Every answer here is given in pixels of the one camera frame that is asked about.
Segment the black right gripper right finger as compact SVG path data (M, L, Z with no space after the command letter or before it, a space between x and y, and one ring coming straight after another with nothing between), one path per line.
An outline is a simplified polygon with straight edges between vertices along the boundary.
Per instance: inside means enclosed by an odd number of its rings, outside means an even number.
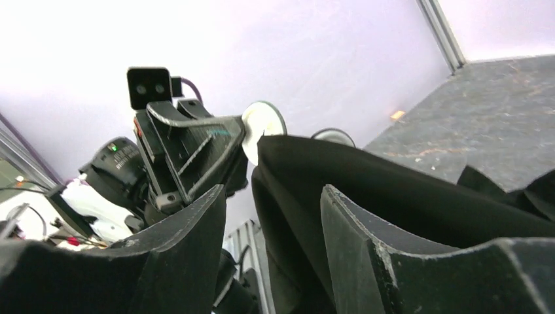
M327 185L321 221L339 313L553 313L554 240L468 249L407 232Z

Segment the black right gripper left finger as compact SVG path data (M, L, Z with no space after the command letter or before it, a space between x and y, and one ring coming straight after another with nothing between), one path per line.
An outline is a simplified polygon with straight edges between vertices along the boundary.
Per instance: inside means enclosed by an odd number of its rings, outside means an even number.
M214 186L106 249L1 243L2 313L210 313L226 220Z

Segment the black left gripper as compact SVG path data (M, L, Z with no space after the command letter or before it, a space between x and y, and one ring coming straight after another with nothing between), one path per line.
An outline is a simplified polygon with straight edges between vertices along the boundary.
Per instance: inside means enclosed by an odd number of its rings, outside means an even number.
M230 197L247 187L245 125L240 116L210 115L196 99L153 102L135 114L151 205L169 216L215 185Z

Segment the white round brooch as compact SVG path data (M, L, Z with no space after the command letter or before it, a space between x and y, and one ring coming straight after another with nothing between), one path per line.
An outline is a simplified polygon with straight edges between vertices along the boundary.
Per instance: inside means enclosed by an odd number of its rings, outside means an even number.
M242 149L251 164L259 164L258 142L263 136L287 135L285 120L276 106L267 101L250 104L242 114L245 137Z

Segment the black garment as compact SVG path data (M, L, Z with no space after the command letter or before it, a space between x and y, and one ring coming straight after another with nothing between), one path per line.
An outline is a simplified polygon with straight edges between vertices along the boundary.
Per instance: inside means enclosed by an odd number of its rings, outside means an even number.
M502 237L554 240L553 172L504 192L471 167L449 183L304 137L263 137L258 150L251 187L277 313L338 313L321 221L327 185L411 234L458 249Z

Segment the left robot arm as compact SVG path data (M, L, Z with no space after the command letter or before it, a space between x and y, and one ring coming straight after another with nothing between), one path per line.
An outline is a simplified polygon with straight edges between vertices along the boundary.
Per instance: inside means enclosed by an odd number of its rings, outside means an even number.
M191 205L213 186L247 186L253 130L242 116L209 114L196 99L138 110L135 139L104 144L66 186L48 194L76 231L114 243Z

